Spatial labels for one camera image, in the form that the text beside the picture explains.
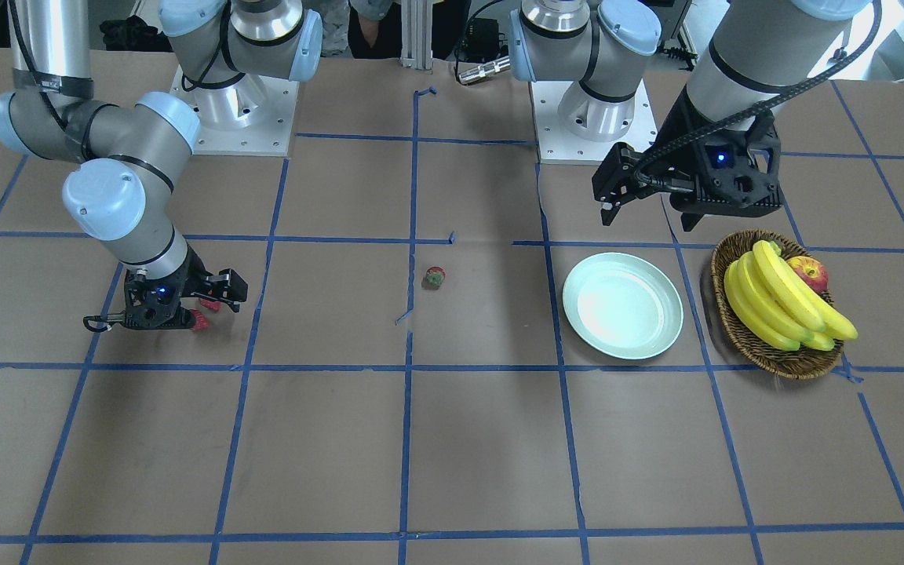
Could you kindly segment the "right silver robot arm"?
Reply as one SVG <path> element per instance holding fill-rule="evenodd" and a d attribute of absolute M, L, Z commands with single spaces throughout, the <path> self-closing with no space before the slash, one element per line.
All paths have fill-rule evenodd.
<path fill-rule="evenodd" d="M 89 315 L 94 333 L 203 330 L 183 305 L 237 312 L 248 286 L 211 272 L 166 215 L 204 128 L 239 129 L 272 117 L 263 78 L 306 82 L 322 55 L 323 19 L 301 1 L 162 1 L 159 15 L 180 65 L 180 91 L 144 93 L 131 108 L 94 96 L 85 1 L 10 1 L 14 89 L 0 94 L 0 142 L 74 163 L 61 187 L 80 229 L 121 262 L 123 309 Z"/>

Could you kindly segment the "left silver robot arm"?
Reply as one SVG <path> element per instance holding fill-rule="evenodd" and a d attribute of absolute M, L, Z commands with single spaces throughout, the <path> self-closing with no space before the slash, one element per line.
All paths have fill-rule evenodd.
<path fill-rule="evenodd" d="M 669 196 L 685 231 L 704 216 L 767 216 L 782 207 L 778 179 L 779 106 L 814 89 L 860 57 L 881 23 L 856 50 L 813 75 L 813 68 L 865 1 L 732 1 L 706 50 L 646 149 L 621 139 L 623 125 L 592 176 L 600 221 L 625 205 Z M 523 1 L 510 14 L 512 73 L 524 82 L 568 82 L 562 117 L 592 138 L 596 111 L 631 118 L 635 95 L 662 25 L 639 1 Z"/>

